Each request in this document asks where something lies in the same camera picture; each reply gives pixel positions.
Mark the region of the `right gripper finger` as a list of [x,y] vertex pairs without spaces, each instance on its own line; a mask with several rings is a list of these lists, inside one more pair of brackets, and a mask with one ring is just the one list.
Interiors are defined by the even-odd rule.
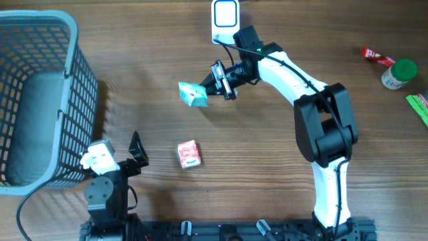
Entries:
[[216,83],[215,77],[212,73],[208,74],[207,77],[200,83],[201,86],[205,88],[209,88],[210,86],[214,86]]
[[221,88],[216,87],[216,85],[207,86],[206,88],[207,96],[214,96],[214,95],[222,95],[223,91]]

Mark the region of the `teal wet wipes pack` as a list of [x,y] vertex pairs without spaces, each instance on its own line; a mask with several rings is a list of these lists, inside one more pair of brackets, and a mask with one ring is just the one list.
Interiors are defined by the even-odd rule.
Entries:
[[208,107],[206,88],[198,84],[179,82],[181,100],[190,107]]

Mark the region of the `red small box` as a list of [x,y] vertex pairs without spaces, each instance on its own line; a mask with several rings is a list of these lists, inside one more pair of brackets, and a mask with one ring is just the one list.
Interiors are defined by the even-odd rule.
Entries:
[[195,140],[178,144],[177,154],[182,169],[196,167],[201,164],[201,157]]

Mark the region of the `red coffee stick sachet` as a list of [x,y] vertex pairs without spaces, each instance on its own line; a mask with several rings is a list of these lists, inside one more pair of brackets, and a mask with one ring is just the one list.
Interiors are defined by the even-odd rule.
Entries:
[[395,61],[392,58],[379,54],[378,52],[367,47],[363,47],[362,56],[368,60],[374,61],[378,64],[381,64],[387,67],[391,67],[395,63]]

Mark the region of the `green lid jar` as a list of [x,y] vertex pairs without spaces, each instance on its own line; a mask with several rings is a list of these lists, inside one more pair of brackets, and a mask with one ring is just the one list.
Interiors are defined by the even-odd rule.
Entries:
[[381,76],[381,82],[390,90],[397,90],[410,83],[417,75],[417,65],[410,59],[400,59]]

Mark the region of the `green snack bag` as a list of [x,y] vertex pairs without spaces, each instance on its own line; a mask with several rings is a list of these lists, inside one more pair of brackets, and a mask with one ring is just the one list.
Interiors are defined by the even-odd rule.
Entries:
[[421,94],[408,95],[406,100],[413,110],[419,115],[425,126],[428,127],[427,91]]

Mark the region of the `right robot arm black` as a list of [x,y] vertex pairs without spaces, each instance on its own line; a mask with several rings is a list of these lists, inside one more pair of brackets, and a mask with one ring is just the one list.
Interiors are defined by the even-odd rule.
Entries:
[[208,95],[234,100],[238,87],[262,80],[293,106],[296,142],[314,174],[314,219],[328,234],[337,235],[351,221],[346,172],[358,141],[347,89],[305,73],[277,43],[263,43],[253,26],[240,29],[233,41],[223,47],[237,50],[240,61],[226,68],[217,60],[201,85]]

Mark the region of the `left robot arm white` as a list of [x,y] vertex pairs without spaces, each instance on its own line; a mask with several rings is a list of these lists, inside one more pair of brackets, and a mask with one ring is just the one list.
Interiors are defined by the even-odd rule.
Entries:
[[114,160],[111,142],[102,139],[91,143],[83,154],[80,164],[92,180],[84,192],[90,219],[81,225],[81,241],[152,239],[138,215],[129,213],[136,206],[128,205],[128,192],[133,195],[136,192],[128,179],[141,174],[141,169],[149,164],[136,131],[128,152],[132,157],[118,163]]

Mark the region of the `white barcode scanner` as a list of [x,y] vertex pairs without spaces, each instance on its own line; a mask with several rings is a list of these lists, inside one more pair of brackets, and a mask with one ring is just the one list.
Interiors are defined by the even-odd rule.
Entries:
[[233,35],[240,29],[240,5],[238,0],[212,0],[211,2],[211,38],[215,45],[218,41],[234,44]]

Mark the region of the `grey plastic basket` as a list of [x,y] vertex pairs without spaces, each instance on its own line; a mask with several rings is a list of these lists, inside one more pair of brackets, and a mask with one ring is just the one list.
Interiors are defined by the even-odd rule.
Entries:
[[98,82],[66,12],[1,12],[1,194],[79,184]]

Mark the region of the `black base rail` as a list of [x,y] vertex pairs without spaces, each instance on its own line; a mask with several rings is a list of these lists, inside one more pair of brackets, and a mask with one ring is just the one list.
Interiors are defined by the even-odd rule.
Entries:
[[261,231],[255,222],[198,223],[184,221],[143,222],[135,228],[101,230],[87,222],[81,225],[80,240],[320,240],[321,231],[311,220],[268,222]]

